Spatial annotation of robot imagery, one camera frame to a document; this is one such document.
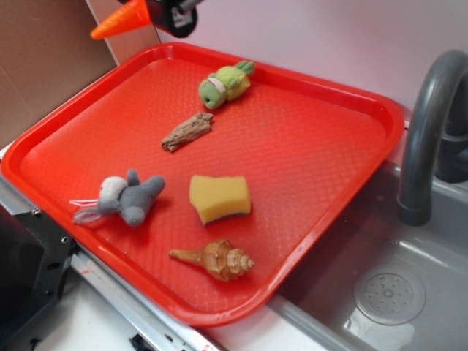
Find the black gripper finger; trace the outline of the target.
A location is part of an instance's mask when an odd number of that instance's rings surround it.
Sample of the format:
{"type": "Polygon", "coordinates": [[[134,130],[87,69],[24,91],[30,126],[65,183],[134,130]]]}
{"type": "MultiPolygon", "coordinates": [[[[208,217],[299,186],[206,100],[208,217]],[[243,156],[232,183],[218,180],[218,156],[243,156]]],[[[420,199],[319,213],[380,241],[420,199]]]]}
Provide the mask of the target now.
{"type": "Polygon", "coordinates": [[[151,23],[176,38],[186,38],[195,30],[199,3],[193,0],[146,1],[151,23]]]}

